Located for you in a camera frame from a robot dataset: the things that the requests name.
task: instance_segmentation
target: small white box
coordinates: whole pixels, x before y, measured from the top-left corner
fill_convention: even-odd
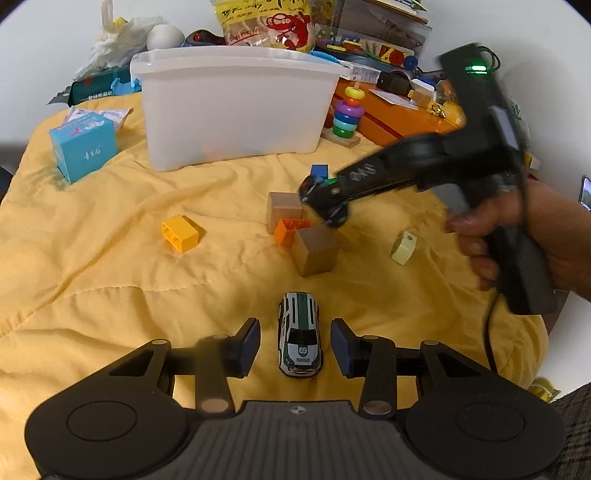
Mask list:
[[[155,170],[310,153],[345,68],[280,48],[205,46],[137,54]]]

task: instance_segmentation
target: colorful rings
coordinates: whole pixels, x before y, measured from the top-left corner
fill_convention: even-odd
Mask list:
[[[345,95],[355,100],[363,100],[365,98],[365,92],[363,90],[353,87],[347,87],[345,89]]]
[[[355,132],[349,132],[347,130],[342,130],[339,127],[333,127],[333,133],[337,137],[341,138],[351,138]]]
[[[347,123],[342,122],[336,118],[333,118],[333,126],[340,128],[341,130],[345,130],[347,132],[354,132],[355,130],[357,130],[357,125],[347,124]]]
[[[346,124],[357,125],[359,123],[360,118],[355,116],[345,115],[341,112],[335,112],[335,118],[340,120],[341,122],[345,122]]]
[[[355,83],[355,87],[347,87],[344,100],[339,100],[335,104],[333,133],[337,137],[351,138],[365,113],[365,109],[361,106],[365,92],[357,88],[358,86],[359,82]]]
[[[349,106],[342,100],[335,103],[335,110],[344,115],[354,116],[355,118],[361,118],[365,113],[365,109],[362,106]]]

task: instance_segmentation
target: human hand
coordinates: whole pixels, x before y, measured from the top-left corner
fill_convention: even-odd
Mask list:
[[[526,195],[528,233],[546,255],[554,287],[591,300],[591,213],[539,181],[528,181]],[[457,233],[460,251],[470,258],[481,290],[491,288],[499,275],[483,237],[497,226],[519,224],[521,204],[514,190],[447,219],[446,231]]]

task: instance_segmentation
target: yellow quilt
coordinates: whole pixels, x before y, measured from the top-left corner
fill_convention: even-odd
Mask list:
[[[150,168],[140,94],[94,100],[90,109],[130,108],[118,134],[120,153],[69,185],[55,167],[50,128],[31,137],[0,206],[0,478],[38,478],[23,428],[32,409],[56,392],[154,338],[190,346],[214,333],[233,335],[261,321],[261,349],[251,374],[230,381],[244,398],[335,399],[357,403],[362,381],[347,380],[330,352],[329,324],[343,317],[358,334],[417,348],[437,339],[486,364],[482,317],[488,295],[476,291],[453,235],[441,231],[444,206],[429,192],[385,193],[352,205],[358,246],[341,251],[329,273],[301,278],[289,252],[265,229],[267,193],[294,192],[314,163],[334,173],[376,149],[362,139],[351,150],[320,140],[309,155],[218,161],[157,173]],[[199,128],[196,121],[194,128]],[[179,254],[161,221],[186,215],[206,234]],[[398,234],[418,236],[404,266],[390,260]],[[278,369],[277,304],[291,290],[313,293],[320,306],[324,367],[312,379]],[[547,347],[540,317],[500,307],[492,344],[502,374],[526,387]],[[191,406],[190,379],[174,397]],[[416,397],[399,381],[399,406]]]

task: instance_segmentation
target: finger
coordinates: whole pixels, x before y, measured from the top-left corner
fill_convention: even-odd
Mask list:
[[[479,278],[478,280],[478,290],[480,291],[488,291],[495,286],[495,283],[490,280],[483,280],[482,278]]]
[[[488,245],[479,236],[458,235],[457,245],[467,257],[485,257],[488,255]]]
[[[489,199],[464,215],[449,217],[446,229],[464,235],[485,236],[499,225],[518,224],[521,213],[521,197],[516,189]]]
[[[472,257],[470,266],[477,277],[483,280],[495,281],[499,277],[499,265],[488,257]]]

